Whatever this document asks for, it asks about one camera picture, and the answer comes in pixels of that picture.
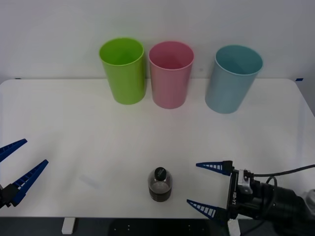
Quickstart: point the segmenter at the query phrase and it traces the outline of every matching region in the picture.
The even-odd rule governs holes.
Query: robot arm
[[[27,143],[27,140],[22,139],[20,141],[0,148],[0,162],[25,143]],[[16,207],[25,197],[26,192],[36,181],[38,176],[42,173],[47,164],[48,161],[44,160],[35,168],[23,175],[21,178],[16,180],[14,183],[9,184],[7,187],[2,188],[0,185],[0,208],[2,208],[3,206],[9,207],[11,206],[11,204]]]
[[[285,231],[298,235],[314,235],[315,230],[315,191],[311,190],[305,198],[297,196],[293,190],[278,187],[275,176],[290,174],[308,169],[299,168],[289,172],[256,175],[247,170],[235,170],[232,161],[204,162],[196,166],[225,176],[230,176],[229,194],[226,209],[187,202],[209,219],[226,223],[238,214],[253,219],[271,221],[275,229],[283,234]],[[255,176],[269,176],[266,183],[254,179]]]

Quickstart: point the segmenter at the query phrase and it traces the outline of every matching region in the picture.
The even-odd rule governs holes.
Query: plastic cup
[[[218,113],[236,111],[262,66],[261,56],[248,47],[219,49],[205,97],[208,107]]]
[[[149,52],[151,85],[154,102],[174,109],[186,99],[194,54],[181,42],[166,41]]]
[[[139,102],[145,95],[143,45],[132,38],[115,38],[100,48],[99,56],[114,99],[122,104]]]

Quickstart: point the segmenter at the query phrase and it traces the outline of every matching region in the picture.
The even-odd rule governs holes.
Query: small bottle
[[[153,200],[164,202],[172,192],[172,175],[163,167],[153,170],[148,178],[149,192]]]

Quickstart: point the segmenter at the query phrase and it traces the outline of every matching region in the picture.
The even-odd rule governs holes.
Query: black cable
[[[271,207],[274,205],[274,203],[275,203],[275,201],[276,201],[276,197],[277,197],[277,194],[276,194],[277,191],[276,191],[276,190],[277,190],[277,187],[278,187],[278,181],[277,181],[276,177],[270,176],[270,177],[267,179],[266,183],[269,183],[270,180],[272,180],[272,179],[274,180],[274,188],[273,188],[272,199],[271,199],[270,203],[268,204],[268,206],[266,207],[266,209],[263,209],[263,210],[262,210],[261,215],[260,215],[257,219],[260,219],[260,218],[266,216],[266,215],[268,214],[268,211],[271,209]],[[245,232],[242,233],[240,236],[245,236],[245,235],[249,234],[250,232],[252,232],[252,231],[258,229],[258,228],[259,228],[260,226],[262,226],[265,222],[266,222],[265,220],[262,220],[259,224],[257,224],[256,226],[252,227],[251,229],[245,231]]]
[[[273,204],[275,203],[275,200],[276,200],[276,196],[277,196],[277,194],[276,194],[277,191],[276,190],[277,190],[277,187],[278,187],[278,181],[277,181],[276,177],[270,176],[267,179],[266,183],[269,183],[270,180],[272,180],[272,179],[274,180],[274,188],[273,188],[272,199],[271,199],[270,203],[268,204],[268,206],[265,209],[262,210],[262,214],[261,214],[260,217],[264,217],[264,216],[266,216],[268,214],[268,211],[273,206]]]
[[[254,176],[255,177],[283,176],[283,175],[288,175],[291,173],[307,170],[307,169],[314,168],[314,167],[315,167],[315,165],[309,165],[309,166],[300,167],[300,168],[290,170],[290,171],[283,171],[283,172],[278,172],[278,173],[273,173],[273,174],[254,174]]]

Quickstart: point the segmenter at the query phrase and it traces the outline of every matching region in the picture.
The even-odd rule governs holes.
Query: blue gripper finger
[[[21,178],[13,183],[13,185],[19,189],[15,197],[12,199],[12,204],[14,206],[17,206],[20,201],[25,197],[26,192],[42,173],[47,164],[47,160],[42,161],[39,165],[35,166],[33,169],[31,169],[29,172],[27,172],[25,175],[23,175]]]
[[[211,220],[218,221],[222,224],[226,223],[229,220],[226,209],[198,203],[189,199],[187,199],[187,203]]]
[[[7,146],[1,147],[0,148],[0,162],[6,159],[9,155],[11,155],[13,152],[15,152],[18,148],[20,148],[22,145],[26,144],[27,142],[28,141],[26,139],[21,139]]]
[[[225,176],[230,176],[234,169],[232,161],[201,162],[197,163],[196,166]]]

